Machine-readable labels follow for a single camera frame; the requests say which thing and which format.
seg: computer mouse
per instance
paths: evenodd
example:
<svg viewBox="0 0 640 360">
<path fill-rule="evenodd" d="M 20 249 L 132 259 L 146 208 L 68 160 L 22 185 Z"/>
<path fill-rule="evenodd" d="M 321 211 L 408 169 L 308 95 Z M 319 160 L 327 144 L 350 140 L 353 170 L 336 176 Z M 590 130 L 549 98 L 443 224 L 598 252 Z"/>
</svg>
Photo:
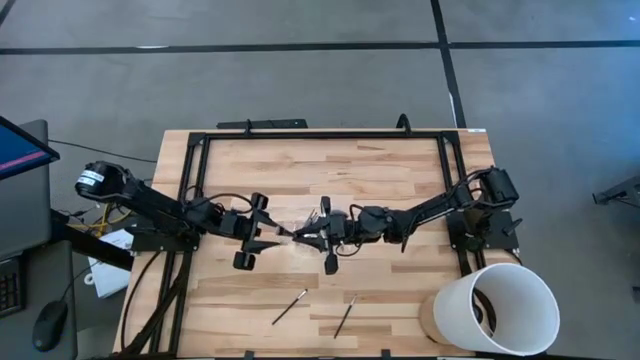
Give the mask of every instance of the computer mouse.
<svg viewBox="0 0 640 360">
<path fill-rule="evenodd" d="M 33 325 L 32 342 L 38 351 L 49 351 L 58 345 L 65 320 L 67 303 L 56 300 L 45 305 Z"/>
</svg>

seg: monitor screen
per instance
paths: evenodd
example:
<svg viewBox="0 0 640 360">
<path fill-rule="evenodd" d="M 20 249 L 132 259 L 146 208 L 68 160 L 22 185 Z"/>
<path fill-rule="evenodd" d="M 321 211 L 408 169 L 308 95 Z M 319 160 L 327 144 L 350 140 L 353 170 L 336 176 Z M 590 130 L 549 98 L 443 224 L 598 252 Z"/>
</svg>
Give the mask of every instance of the monitor screen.
<svg viewBox="0 0 640 360">
<path fill-rule="evenodd" d="M 0 179 L 58 160 L 57 152 L 0 117 Z"/>
</svg>

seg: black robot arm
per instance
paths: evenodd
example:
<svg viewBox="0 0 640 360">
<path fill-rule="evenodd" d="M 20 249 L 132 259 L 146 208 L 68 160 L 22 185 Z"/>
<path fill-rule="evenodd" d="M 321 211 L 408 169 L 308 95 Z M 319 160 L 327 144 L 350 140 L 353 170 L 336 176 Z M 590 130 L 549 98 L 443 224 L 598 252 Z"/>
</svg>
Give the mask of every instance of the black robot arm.
<svg viewBox="0 0 640 360">
<path fill-rule="evenodd" d="M 479 187 L 471 189 L 470 184 L 478 180 Z M 437 195 L 408 210 L 394 210 L 380 206 L 351 205 L 351 218 L 339 211 L 331 211 L 329 197 L 322 197 L 321 215 L 309 224 L 294 232 L 294 242 L 306 244 L 321 252 L 327 251 L 325 272 L 334 274 L 338 270 L 337 256 L 351 256 L 338 252 L 343 245 L 355 245 L 357 250 L 363 244 L 377 242 L 381 237 L 384 242 L 401 244 L 404 252 L 409 236 L 418 226 L 445 216 L 453 211 L 464 211 L 474 214 L 466 218 L 473 219 L 469 224 L 474 229 L 473 236 L 482 236 L 488 229 L 486 221 L 492 213 L 510 208 L 518 200 L 516 191 L 505 170 L 488 168 L 470 173 L 456 183 L 449 191 Z M 358 218 L 353 216 L 353 209 L 360 210 Z"/>
<path fill-rule="evenodd" d="M 75 185 L 78 195 L 102 203 L 115 203 L 127 207 L 150 222 L 141 221 L 137 227 L 127 228 L 134 235 L 133 250 L 139 251 L 194 251 L 205 233 L 242 241 L 241 251 L 236 253 L 234 267 L 252 270 L 253 254 L 273 246 L 277 242 L 260 241 L 258 224 L 280 228 L 265 211 L 268 198 L 254 193 L 251 208 L 247 211 L 226 210 L 220 204 L 203 197 L 202 194 L 185 203 L 172 199 L 136 179 L 129 170 L 120 165 L 97 161 L 90 163 Z"/>
</svg>

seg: gray floor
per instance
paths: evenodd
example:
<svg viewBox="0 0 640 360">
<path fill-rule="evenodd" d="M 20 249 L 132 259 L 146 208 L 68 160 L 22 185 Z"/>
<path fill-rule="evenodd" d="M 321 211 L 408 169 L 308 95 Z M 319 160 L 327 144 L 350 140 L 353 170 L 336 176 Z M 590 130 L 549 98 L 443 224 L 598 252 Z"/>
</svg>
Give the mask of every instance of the gray floor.
<svg viewBox="0 0 640 360">
<path fill-rule="evenodd" d="M 441 3 L 449 41 L 640 39 L 637 1 Z M 0 29 L 0 47 L 436 40 L 430 4 L 419 0 L 18 0 Z M 550 353 L 637 358 L 640 214 L 595 206 L 591 193 L 640 172 L 640 48 L 452 57 L 468 126 L 488 129 L 520 190 L 523 259 L 559 301 Z M 0 108 L 17 123 L 49 120 L 52 138 L 148 158 L 166 129 L 246 118 L 388 127 L 405 112 L 415 127 L 454 125 L 438 50 L 0 56 Z M 53 206 L 90 206 L 73 191 L 77 174 L 116 159 L 56 148 Z M 84 285 L 77 294 L 81 339 L 109 338 L 95 334 L 113 330 L 122 294 L 98 300 Z"/>
</svg>

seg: wooden tabletop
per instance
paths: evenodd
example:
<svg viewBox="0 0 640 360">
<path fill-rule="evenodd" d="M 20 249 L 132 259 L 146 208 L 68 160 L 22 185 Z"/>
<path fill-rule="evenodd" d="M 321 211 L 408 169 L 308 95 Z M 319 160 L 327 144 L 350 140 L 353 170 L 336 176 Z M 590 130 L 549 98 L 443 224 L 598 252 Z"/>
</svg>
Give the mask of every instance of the wooden tabletop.
<svg viewBox="0 0 640 360">
<path fill-rule="evenodd" d="M 188 133 L 167 131 L 164 136 L 153 188 L 168 196 L 178 194 Z M 485 132 L 460 130 L 460 140 L 467 172 L 493 165 Z M 215 140 L 204 189 L 205 195 L 261 192 L 269 197 L 271 217 L 288 228 L 300 227 L 311 210 L 319 208 L 322 195 L 331 197 L 333 209 L 346 211 L 352 203 L 406 209 L 443 191 L 432 139 Z M 227 208 L 244 206 L 221 200 Z M 325 255 L 317 250 L 276 237 L 268 228 L 261 238 L 285 245 L 258 255 L 252 272 L 232 267 L 239 241 L 213 235 L 202 239 L 189 278 L 179 356 L 243 356 L 245 350 L 256 356 L 377 356 L 381 349 L 407 356 L 469 354 L 432 342 L 418 323 L 420 304 L 460 276 L 444 219 L 418 228 L 404 254 L 399 245 L 366 244 L 357 255 L 340 258 L 340 270 L 331 276 L 324 275 Z M 498 250 L 485 255 L 488 264 L 513 261 Z M 136 258 L 130 285 L 150 257 Z M 156 306 L 163 266 L 164 254 L 149 268 L 132 300 L 127 343 Z M 307 295 L 272 326 L 305 288 Z M 334 339 L 356 294 L 356 304 Z M 172 318 L 170 309 L 161 350 L 168 346 Z M 119 349 L 118 334 L 114 350 Z"/>
</svg>

